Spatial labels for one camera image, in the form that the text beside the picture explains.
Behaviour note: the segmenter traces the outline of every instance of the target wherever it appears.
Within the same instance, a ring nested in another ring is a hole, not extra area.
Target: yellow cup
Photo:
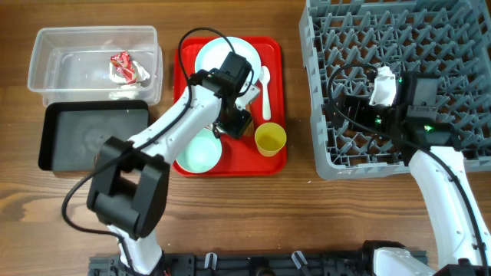
[[[255,144],[266,157],[274,156],[286,144],[286,132],[277,123],[264,123],[255,130]]]

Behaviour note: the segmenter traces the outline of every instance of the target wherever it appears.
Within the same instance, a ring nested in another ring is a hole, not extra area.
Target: wooden table
[[[165,86],[161,103],[152,110],[155,117],[171,104],[174,49],[189,29],[210,26],[228,35],[270,36],[282,46],[286,167],[276,176],[236,179],[186,179],[172,172],[166,212],[157,227],[166,252],[324,251],[356,249],[366,239],[382,239],[427,250],[436,267],[430,220],[411,176],[329,182],[315,172],[298,35],[304,0],[21,1],[24,5],[7,0],[0,7],[1,275],[86,275],[90,256],[117,252],[113,238],[76,232],[63,222],[62,199],[81,174],[54,175],[38,168],[44,107],[41,97],[26,87],[38,30],[85,25],[152,25],[158,30]],[[489,178],[491,173],[469,174],[488,225]],[[80,224],[104,228],[85,206],[87,191],[85,186],[76,194],[69,213]]]

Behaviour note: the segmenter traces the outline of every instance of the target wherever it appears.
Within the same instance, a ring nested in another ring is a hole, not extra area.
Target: light green bowl
[[[222,143],[213,132],[202,129],[187,147],[178,155],[176,161],[190,173],[204,173],[211,170],[222,156]]]

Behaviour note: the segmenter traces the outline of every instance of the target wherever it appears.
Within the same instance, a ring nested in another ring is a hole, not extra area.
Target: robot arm
[[[483,242],[491,245],[491,236],[467,181],[463,154],[445,146],[432,146],[431,152],[444,160],[459,178],[476,216]],[[417,151],[409,163],[409,168],[423,193],[430,215],[437,240],[439,268],[448,264],[458,264],[462,258],[467,258],[472,265],[482,265],[466,206],[455,183],[449,180],[450,177],[443,167],[426,153]],[[486,258],[491,261],[489,250],[486,250]]]
[[[216,123],[222,132],[240,138],[252,121],[244,107],[257,98],[259,90],[251,86],[245,94],[240,94],[243,87],[250,85],[246,82],[250,71],[251,65],[245,58],[229,53],[220,69],[192,74],[192,93],[186,88],[181,98],[152,126],[127,142],[111,137],[101,147],[97,166],[133,151],[131,158],[94,177],[87,207],[112,232],[124,237],[136,273],[149,275],[161,268],[163,253],[154,229],[166,207],[170,166],[178,154],[203,127]],[[193,98],[188,107],[190,95]],[[185,109],[169,131],[141,151],[135,150],[157,136]],[[121,177],[121,171],[133,170],[141,172],[138,184]],[[128,266],[122,245],[120,252],[120,260]]]
[[[403,73],[397,89],[395,76],[388,67],[378,68],[377,73],[369,73],[368,78],[374,81],[370,100],[346,96],[337,99],[336,105],[350,119],[351,129],[366,131],[370,128],[400,138],[394,138],[393,143],[423,194],[437,240],[439,267],[461,265],[464,260],[466,265],[482,266],[482,257],[489,263],[489,249],[485,249],[485,256],[482,256],[476,236],[479,234],[485,247],[491,243],[491,236],[466,178],[460,141],[451,124],[437,123],[436,98],[440,78]],[[327,111],[333,117],[333,124],[340,127],[345,118],[335,116],[337,110],[332,110],[333,106],[326,105]],[[458,177],[470,210],[447,171],[423,150],[416,150],[404,141],[430,151],[446,163]],[[470,212],[476,219],[479,233],[474,232]],[[395,271],[398,275],[434,274],[404,248],[374,248],[372,261],[371,268],[377,276],[392,275]]]

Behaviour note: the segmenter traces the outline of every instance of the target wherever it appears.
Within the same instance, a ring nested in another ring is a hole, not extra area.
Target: white spoon
[[[262,118],[264,120],[271,119],[271,106],[269,105],[269,93],[268,83],[271,79],[269,70],[266,66],[261,67],[261,74],[259,74],[259,81],[262,84]]]

